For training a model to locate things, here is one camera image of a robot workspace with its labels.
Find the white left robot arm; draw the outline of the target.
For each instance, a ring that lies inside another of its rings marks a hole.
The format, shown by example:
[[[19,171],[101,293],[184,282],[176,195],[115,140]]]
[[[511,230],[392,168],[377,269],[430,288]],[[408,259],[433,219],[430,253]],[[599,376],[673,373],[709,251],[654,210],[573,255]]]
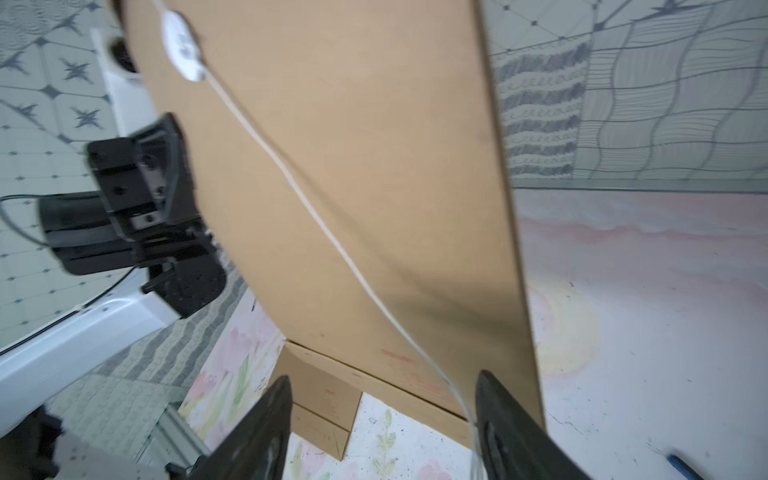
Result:
[[[113,355],[193,316],[227,283],[174,115],[84,153],[93,190],[13,197],[34,207],[37,245],[70,281],[7,298],[20,330],[1,340],[3,434]]]

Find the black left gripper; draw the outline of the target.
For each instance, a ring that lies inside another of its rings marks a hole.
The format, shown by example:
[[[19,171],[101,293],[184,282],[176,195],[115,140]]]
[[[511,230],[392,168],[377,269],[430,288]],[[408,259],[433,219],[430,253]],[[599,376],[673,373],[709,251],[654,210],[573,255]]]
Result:
[[[144,240],[200,220],[183,131],[164,113],[127,137],[86,145],[104,208],[125,240]]]

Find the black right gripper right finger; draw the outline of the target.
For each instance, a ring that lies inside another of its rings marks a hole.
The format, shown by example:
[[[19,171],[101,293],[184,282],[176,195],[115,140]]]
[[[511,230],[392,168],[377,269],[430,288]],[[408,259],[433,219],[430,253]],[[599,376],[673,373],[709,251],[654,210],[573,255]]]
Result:
[[[487,370],[478,376],[475,406],[483,465],[490,479],[589,479]]]

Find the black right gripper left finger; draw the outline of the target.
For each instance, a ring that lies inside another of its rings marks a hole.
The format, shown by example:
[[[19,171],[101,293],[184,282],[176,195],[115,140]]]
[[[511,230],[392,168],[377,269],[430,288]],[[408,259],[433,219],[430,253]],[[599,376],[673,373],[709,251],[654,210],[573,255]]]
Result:
[[[226,439],[194,467],[191,480],[280,480],[291,434],[291,383],[280,376]]]

